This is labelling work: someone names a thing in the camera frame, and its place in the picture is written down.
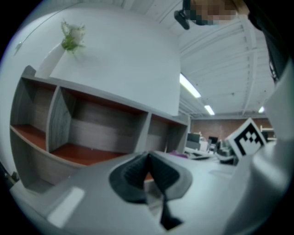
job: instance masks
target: wooden shelf compartment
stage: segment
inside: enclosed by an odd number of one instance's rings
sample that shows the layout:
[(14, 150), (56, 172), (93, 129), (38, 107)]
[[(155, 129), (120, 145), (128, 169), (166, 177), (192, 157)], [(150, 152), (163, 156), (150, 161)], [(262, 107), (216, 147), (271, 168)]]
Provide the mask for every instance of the wooden shelf compartment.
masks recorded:
[(47, 130), (48, 151), (83, 165), (133, 153), (148, 114), (58, 87)]
[(147, 135), (146, 151), (184, 152), (187, 125), (152, 115)]
[(31, 125), (46, 132), (55, 88), (51, 84), (21, 78), (13, 99), (11, 125)]
[(11, 127), (11, 149), (19, 177), (25, 188), (43, 193), (75, 174), (83, 166), (60, 161), (25, 139), (25, 130)]
[(46, 151), (46, 134), (45, 132), (33, 127), (32, 125), (12, 125), (11, 129), (17, 132), (23, 138), (40, 149)]

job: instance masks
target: computer monitor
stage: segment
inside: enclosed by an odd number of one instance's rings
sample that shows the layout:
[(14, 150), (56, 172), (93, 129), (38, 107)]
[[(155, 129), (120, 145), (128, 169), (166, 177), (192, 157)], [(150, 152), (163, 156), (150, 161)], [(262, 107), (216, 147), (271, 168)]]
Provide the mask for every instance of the computer monitor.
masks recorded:
[(188, 134), (187, 141), (199, 143), (199, 140), (200, 140), (199, 134), (191, 134), (191, 133)]
[(217, 140), (218, 140), (219, 138), (217, 138), (217, 137), (213, 137), (213, 136), (210, 136), (210, 137), (208, 137), (208, 139), (211, 140), (211, 144), (215, 145), (215, 144), (217, 143)]

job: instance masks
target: desk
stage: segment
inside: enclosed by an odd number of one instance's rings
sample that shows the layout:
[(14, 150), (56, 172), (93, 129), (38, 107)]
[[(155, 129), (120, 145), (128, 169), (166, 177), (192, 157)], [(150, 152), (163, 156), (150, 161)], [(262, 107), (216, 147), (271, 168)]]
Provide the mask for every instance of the desk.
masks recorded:
[(205, 161), (213, 161), (213, 162), (219, 163), (219, 159), (215, 154), (210, 154), (208, 152), (204, 152), (204, 151), (200, 151), (200, 150), (196, 150), (196, 149), (191, 149), (191, 148), (187, 148), (187, 147), (185, 147), (185, 152), (190, 153), (188, 155), (188, 158), (192, 159), (192, 160), (197, 160), (198, 158), (203, 158), (203, 157), (209, 157), (209, 159), (207, 159)]

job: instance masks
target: white shelf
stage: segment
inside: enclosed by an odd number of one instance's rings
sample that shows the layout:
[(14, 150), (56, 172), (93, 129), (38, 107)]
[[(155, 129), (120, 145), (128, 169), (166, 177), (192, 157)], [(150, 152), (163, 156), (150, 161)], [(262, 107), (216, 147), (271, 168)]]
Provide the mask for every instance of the white shelf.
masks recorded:
[(262, 128), (262, 126), (260, 126), (260, 131), (261, 132), (273, 132), (274, 129), (273, 128)]
[(24, 69), (11, 108), (11, 149), (24, 188), (43, 193), (85, 166), (133, 152), (184, 152), (188, 116), (35, 73)]

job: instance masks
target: white wall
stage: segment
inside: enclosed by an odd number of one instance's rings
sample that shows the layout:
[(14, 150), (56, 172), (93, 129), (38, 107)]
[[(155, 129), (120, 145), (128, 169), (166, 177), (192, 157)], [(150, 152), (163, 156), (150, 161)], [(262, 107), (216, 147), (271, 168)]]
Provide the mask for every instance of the white wall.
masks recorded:
[(86, 25), (85, 45), (75, 56), (65, 55), (53, 75), (135, 100), (177, 115), (180, 56), (177, 39), (144, 16), (107, 6), (79, 4), (46, 21), (15, 46), (48, 16), (24, 27), (11, 41), (0, 69), (0, 156), (11, 173), (9, 120), (20, 75), (27, 65), (37, 69), (47, 53), (62, 40), (60, 22)]

